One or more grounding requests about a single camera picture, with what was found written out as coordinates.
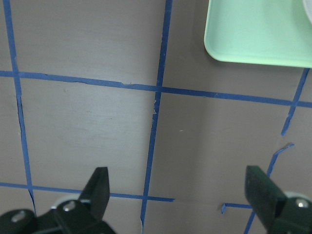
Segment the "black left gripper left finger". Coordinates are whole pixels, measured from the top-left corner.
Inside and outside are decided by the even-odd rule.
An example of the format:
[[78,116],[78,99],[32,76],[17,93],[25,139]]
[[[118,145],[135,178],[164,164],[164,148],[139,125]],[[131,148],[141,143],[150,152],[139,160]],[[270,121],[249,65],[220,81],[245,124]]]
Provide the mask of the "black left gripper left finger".
[[79,201],[86,205],[91,215],[102,219],[110,197],[109,175],[107,167],[97,167],[84,189]]

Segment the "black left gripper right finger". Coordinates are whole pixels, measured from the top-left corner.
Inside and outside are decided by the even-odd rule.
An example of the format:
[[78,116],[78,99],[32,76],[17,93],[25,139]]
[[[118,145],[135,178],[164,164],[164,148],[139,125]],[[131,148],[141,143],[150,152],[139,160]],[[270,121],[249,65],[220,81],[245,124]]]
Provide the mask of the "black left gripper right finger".
[[259,166],[246,167],[245,197],[264,226],[273,224],[288,199]]

